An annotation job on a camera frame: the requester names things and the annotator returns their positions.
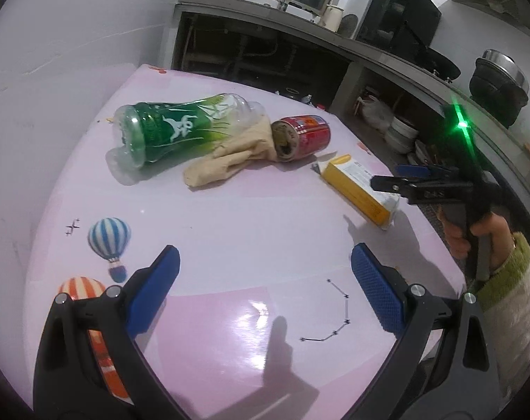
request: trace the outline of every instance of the green cuff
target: green cuff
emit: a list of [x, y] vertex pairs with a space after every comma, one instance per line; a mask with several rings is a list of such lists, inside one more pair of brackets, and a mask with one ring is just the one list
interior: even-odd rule
[[522, 280], [529, 269], [530, 247], [521, 233], [513, 234], [516, 249], [495, 275], [477, 292], [483, 311], [487, 311], [504, 299]]

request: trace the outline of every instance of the plastic bottle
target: plastic bottle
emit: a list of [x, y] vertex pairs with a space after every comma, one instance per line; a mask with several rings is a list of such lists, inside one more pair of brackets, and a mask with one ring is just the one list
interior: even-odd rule
[[121, 106], [114, 115], [118, 162], [125, 169], [139, 169], [171, 152], [206, 146], [255, 124], [265, 110], [236, 94], [219, 94], [187, 103], [139, 102]]

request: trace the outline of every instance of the red can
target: red can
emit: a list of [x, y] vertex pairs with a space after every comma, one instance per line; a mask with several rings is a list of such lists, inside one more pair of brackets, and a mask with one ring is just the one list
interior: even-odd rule
[[280, 161], [294, 161], [323, 150], [331, 140], [327, 122], [316, 115], [285, 117], [271, 125]]

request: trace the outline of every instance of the hand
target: hand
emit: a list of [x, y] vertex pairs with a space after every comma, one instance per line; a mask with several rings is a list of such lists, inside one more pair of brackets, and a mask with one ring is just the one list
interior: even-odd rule
[[[438, 210], [438, 219], [444, 227], [446, 242], [450, 246], [450, 253], [456, 259], [465, 259], [471, 250], [471, 245], [464, 238], [462, 230], [446, 219], [442, 207]], [[507, 220], [495, 213], [488, 214], [481, 221], [471, 226], [471, 233], [476, 237], [491, 235], [493, 252], [491, 253], [491, 270], [496, 270], [507, 261], [514, 250], [514, 239]]]

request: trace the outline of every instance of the stainless steel bowl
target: stainless steel bowl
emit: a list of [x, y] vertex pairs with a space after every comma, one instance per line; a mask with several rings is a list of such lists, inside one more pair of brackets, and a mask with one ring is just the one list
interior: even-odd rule
[[498, 50], [488, 49], [484, 51], [481, 59], [508, 75], [526, 94], [529, 92], [528, 80], [512, 58]]

